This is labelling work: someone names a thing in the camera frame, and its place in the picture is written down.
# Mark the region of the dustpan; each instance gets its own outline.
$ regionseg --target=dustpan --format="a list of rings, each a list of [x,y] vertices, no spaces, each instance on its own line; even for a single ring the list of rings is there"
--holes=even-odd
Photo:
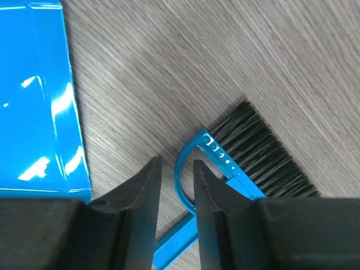
[[[58,1],[0,1],[0,197],[91,200]]]

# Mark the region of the brush bristles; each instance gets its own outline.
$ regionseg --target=brush bristles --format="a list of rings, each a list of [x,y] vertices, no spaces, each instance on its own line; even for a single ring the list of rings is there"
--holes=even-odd
[[[266,196],[319,196],[248,101],[240,103],[210,133]]]

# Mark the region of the gray wooden surface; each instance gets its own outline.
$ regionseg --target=gray wooden surface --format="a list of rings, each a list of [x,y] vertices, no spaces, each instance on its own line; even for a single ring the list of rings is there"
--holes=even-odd
[[[161,153],[161,235],[179,150],[243,94],[324,195],[360,195],[359,1],[63,4],[95,197]],[[197,247],[171,269],[200,269]]]

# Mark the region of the blue plastic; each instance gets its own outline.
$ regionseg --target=blue plastic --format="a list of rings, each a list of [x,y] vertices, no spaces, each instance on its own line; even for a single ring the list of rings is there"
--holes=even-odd
[[[227,178],[226,184],[234,190],[252,200],[265,197],[264,193],[225,152],[209,131],[202,129],[185,145],[175,164],[175,190],[190,213],[156,244],[153,264],[157,270],[167,269],[197,240],[195,206],[183,192],[180,182],[182,167],[187,156],[195,147],[198,147],[220,169]]]
[[[0,2],[0,197],[91,200],[58,1]]]

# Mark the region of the black bristle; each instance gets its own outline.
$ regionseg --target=black bristle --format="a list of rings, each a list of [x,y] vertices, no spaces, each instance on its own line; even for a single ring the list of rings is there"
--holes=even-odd
[[[319,196],[249,101],[240,103],[210,133],[266,196]]]

